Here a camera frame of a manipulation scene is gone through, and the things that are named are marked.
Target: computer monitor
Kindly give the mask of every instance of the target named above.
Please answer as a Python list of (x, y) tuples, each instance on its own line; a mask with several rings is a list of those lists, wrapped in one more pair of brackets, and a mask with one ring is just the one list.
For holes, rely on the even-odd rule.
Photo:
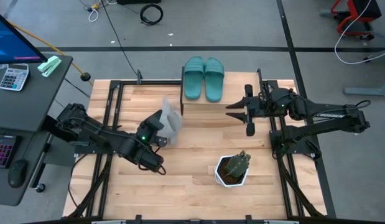
[(0, 15), (0, 64), (46, 61), (47, 58)]

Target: keyboard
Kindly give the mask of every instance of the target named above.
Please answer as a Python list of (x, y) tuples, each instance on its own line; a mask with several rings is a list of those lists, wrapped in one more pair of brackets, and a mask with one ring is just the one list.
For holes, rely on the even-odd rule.
[(20, 137), (0, 135), (0, 168), (8, 169)]

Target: calculator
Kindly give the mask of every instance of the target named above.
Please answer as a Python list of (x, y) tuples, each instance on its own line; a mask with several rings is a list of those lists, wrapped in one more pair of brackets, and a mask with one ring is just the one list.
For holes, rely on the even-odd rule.
[(0, 83), (0, 89), (21, 91), (29, 76), (28, 64), (9, 64)]

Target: white flower pot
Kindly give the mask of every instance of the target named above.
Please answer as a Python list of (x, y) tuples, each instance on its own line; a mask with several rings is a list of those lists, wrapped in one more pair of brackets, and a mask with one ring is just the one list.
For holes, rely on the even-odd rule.
[(226, 159), (226, 158), (230, 158), (230, 157), (233, 157), (233, 156), (221, 156), (220, 159), (218, 160), (218, 163), (217, 163), (217, 166), (215, 166), (215, 179), (216, 179), (216, 182), (217, 184), (220, 184), (224, 187), (239, 187), (239, 186), (242, 186), (244, 184), (244, 181), (246, 180), (246, 177), (248, 176), (248, 172), (249, 172), (249, 169), (246, 170), (246, 172), (244, 173), (243, 175), (243, 178), (242, 178), (242, 181), (238, 184), (226, 184), (224, 183), (223, 179), (221, 179), (219, 173), (218, 173), (218, 168), (222, 162), (223, 159)]

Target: pair of slippers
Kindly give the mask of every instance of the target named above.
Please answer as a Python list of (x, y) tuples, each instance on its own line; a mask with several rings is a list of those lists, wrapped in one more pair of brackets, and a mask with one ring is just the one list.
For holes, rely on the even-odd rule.
[(184, 67), (184, 94), (189, 100), (197, 100), (205, 79), (206, 99), (219, 102), (223, 96), (224, 66), (217, 58), (210, 57), (206, 63), (202, 57), (195, 56)]

